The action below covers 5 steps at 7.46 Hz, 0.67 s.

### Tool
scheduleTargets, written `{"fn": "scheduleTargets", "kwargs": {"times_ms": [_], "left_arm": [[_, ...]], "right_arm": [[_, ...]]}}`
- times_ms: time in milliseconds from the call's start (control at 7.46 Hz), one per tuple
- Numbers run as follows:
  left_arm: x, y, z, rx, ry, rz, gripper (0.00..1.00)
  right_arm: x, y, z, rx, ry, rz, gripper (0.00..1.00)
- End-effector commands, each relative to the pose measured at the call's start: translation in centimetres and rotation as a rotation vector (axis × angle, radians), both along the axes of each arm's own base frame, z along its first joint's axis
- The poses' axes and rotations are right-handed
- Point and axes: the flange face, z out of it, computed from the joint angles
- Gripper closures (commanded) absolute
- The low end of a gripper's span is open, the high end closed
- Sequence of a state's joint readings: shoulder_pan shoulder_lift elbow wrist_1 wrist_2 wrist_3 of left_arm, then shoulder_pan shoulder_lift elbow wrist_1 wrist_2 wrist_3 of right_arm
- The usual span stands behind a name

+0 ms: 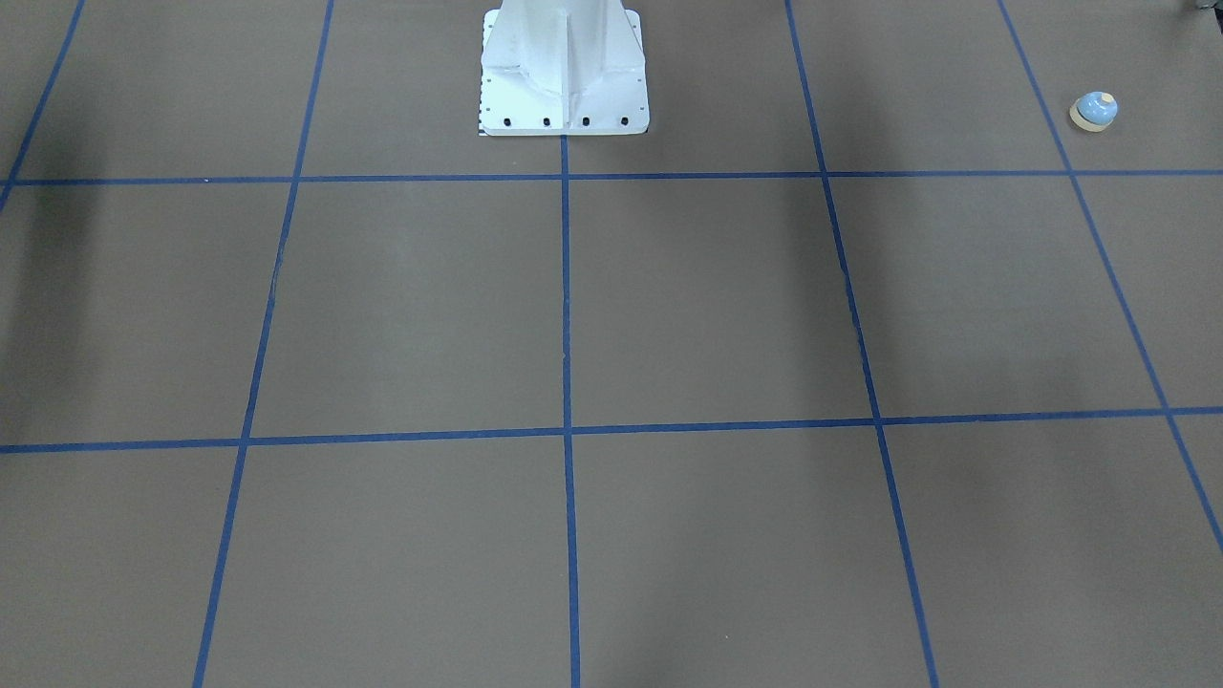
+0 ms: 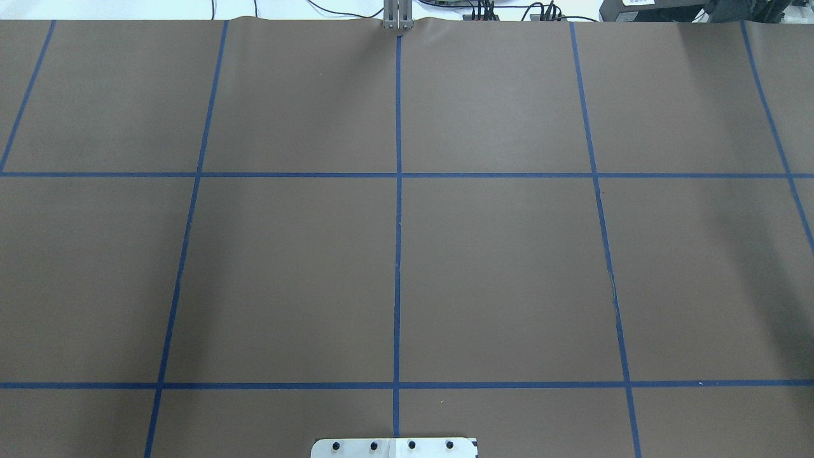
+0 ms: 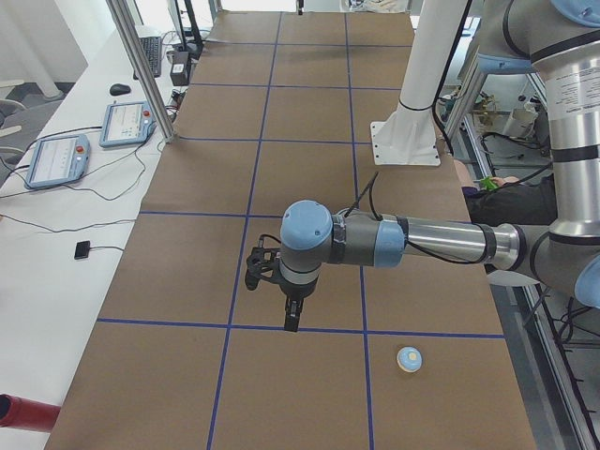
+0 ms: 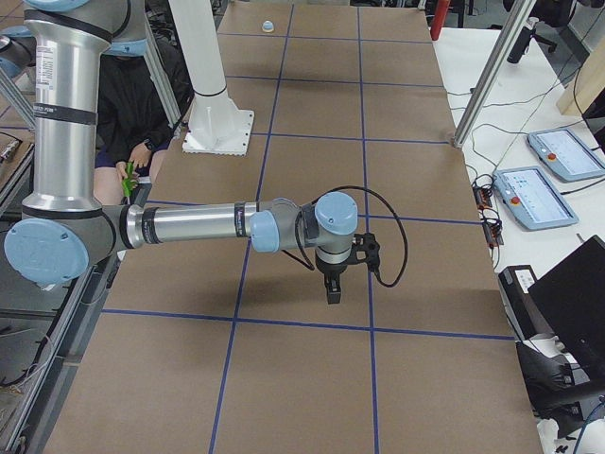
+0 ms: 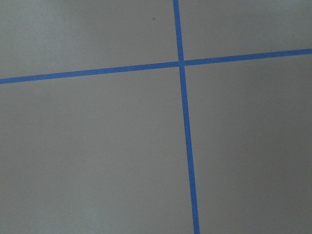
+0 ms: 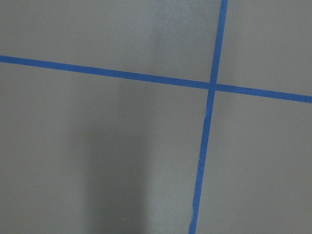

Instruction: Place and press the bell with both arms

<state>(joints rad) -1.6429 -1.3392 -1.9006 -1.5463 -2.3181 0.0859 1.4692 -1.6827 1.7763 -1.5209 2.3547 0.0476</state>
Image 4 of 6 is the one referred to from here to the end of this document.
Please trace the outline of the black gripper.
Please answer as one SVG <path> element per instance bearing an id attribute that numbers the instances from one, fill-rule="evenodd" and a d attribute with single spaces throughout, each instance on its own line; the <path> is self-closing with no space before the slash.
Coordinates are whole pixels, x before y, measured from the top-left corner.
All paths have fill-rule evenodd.
<path id="1" fill-rule="evenodd" d="M 339 304 L 341 299 L 340 275 L 348 268 L 346 262 L 328 263 L 321 258 L 316 259 L 316 267 L 323 274 L 328 304 Z"/>

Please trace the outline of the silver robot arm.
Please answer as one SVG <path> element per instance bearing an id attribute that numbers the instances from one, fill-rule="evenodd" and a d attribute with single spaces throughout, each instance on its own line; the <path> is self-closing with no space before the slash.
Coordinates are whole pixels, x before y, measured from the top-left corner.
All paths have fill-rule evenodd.
<path id="1" fill-rule="evenodd" d="M 174 209 L 95 198 L 100 58 L 113 47 L 144 53 L 152 39 L 142 2 L 30 1 L 25 22 L 37 45 L 34 183 L 4 241 L 16 271 L 43 286 L 60 284 L 145 244 L 247 237 L 260 253 L 313 248 L 327 300 L 339 302 L 357 227 L 347 194 L 332 190 L 304 206 L 279 198 Z"/>

